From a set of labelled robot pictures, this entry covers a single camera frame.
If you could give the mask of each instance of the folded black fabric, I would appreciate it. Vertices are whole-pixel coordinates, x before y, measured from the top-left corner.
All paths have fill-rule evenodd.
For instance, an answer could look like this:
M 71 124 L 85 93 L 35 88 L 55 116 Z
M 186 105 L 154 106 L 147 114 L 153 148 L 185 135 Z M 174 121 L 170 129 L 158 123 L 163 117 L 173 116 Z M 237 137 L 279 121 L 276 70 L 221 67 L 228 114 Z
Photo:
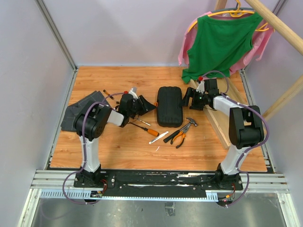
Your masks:
M 76 129 L 73 126 L 74 120 L 76 116 L 80 113 L 82 108 L 87 104 L 87 102 L 90 100 L 95 102 L 102 102 L 103 99 L 104 96 L 100 91 L 94 91 L 93 93 L 81 99 L 80 101 L 68 106 L 65 110 L 63 121 L 61 123 L 61 130 L 76 131 Z

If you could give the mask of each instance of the white wall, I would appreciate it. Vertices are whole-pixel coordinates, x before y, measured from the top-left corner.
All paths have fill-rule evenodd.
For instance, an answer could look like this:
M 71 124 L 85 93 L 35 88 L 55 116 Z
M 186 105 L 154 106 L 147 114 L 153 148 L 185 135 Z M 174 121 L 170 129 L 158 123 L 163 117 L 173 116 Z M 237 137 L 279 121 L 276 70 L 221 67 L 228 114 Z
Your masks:
M 288 1 L 279 18 L 303 37 L 303 2 Z M 303 56 L 275 32 L 260 62 L 246 70 L 254 99 L 266 111 L 302 74 Z M 303 91 L 269 120 L 268 145 L 277 171 L 284 173 L 303 224 Z
M 186 28 L 215 2 L 45 0 L 75 62 L 106 66 L 177 65 Z M 277 0 L 262 2 L 273 9 Z M 236 1 L 227 6 L 235 7 Z
M 35 1 L 1 1 L 0 31 L 0 226 L 15 227 L 49 155 L 72 70 Z

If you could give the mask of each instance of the clothes hanger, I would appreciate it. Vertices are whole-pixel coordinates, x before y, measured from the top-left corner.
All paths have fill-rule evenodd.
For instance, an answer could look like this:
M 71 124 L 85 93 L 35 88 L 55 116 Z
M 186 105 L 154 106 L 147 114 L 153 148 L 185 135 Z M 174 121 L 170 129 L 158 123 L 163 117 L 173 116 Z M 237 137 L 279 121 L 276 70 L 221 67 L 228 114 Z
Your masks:
M 214 15 L 219 15 L 219 14 L 223 14 L 223 13 L 229 13 L 232 17 L 241 17 L 243 16 L 245 13 L 250 13 L 250 14 L 254 14 L 255 11 L 252 8 L 241 8 L 241 3 L 239 0 L 237 1 L 237 7 L 236 8 L 228 8 L 228 9 L 220 9 L 220 10 L 216 10 L 214 12 L 212 12 L 212 14 L 209 14 L 208 16 L 214 16 Z M 196 20 L 195 22 L 193 22 L 188 31 L 189 32 L 196 24 L 198 23 L 198 21 Z M 266 22 L 264 25 L 262 25 L 260 28 L 256 29 L 256 32 L 265 32 L 267 30 L 269 30 L 269 28 L 266 29 L 262 29 L 264 28 L 266 25 L 268 25 L 268 23 Z

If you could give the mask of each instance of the green tank top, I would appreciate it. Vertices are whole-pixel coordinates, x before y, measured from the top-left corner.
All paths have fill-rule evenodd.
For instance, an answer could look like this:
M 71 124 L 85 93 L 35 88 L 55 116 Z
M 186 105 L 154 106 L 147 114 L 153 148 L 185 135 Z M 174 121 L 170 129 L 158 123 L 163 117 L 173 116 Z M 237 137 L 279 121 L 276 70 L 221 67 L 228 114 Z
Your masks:
M 256 12 L 235 20 L 218 20 L 208 15 L 198 18 L 196 39 L 187 51 L 189 66 L 182 72 L 184 82 L 198 79 L 211 70 L 229 77 L 229 68 L 252 49 L 252 35 L 261 20 Z M 210 73 L 207 77 L 222 75 Z

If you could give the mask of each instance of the tool case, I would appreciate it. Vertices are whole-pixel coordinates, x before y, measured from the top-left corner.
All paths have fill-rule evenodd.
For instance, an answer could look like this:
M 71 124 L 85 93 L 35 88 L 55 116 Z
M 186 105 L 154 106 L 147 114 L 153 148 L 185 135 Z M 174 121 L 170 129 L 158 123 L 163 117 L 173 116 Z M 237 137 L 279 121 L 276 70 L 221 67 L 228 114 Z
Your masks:
M 182 91 L 179 87 L 161 87 L 157 96 L 157 122 L 162 127 L 183 123 Z

